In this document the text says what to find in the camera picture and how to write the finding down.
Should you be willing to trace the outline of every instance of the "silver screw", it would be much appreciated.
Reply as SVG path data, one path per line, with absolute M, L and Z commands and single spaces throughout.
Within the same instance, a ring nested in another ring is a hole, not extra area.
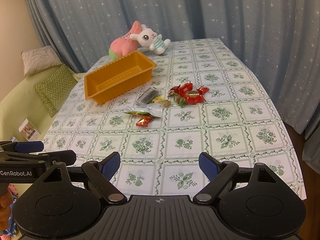
M 199 201 L 209 201 L 211 199 L 211 196 L 206 193 L 201 193 L 196 196 L 196 199 Z
M 108 199 L 110 199 L 111 201 L 120 201 L 124 199 L 124 196 L 122 194 L 119 193 L 114 193 L 108 196 Z

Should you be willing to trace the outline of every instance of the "white pillow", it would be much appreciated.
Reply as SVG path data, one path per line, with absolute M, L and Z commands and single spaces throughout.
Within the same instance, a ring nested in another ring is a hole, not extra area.
M 23 51 L 21 52 L 21 57 L 25 76 L 62 64 L 57 53 L 51 46 Z

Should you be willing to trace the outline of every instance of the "patrick star plush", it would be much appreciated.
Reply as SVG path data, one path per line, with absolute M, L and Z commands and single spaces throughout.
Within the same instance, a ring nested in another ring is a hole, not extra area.
M 142 31 L 141 24 L 138 21 L 135 21 L 132 25 L 132 28 L 129 32 L 120 37 L 115 39 L 109 49 L 109 56 L 112 60 L 115 60 L 119 57 L 125 56 L 132 51 L 137 50 L 139 43 L 138 41 L 131 40 L 130 34 L 139 34 Z

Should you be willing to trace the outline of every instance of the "bunny ear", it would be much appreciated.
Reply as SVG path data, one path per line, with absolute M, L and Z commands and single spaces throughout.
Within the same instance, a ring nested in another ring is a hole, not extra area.
M 129 38 L 130 38 L 130 40 L 137 41 L 138 40 L 138 34 L 130 34 Z

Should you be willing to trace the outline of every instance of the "green chevron pillow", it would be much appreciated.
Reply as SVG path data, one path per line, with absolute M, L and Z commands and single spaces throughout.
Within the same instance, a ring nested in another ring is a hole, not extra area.
M 34 89 L 43 101 L 49 115 L 59 112 L 77 81 L 66 65 L 62 65 L 54 74 L 36 84 Z

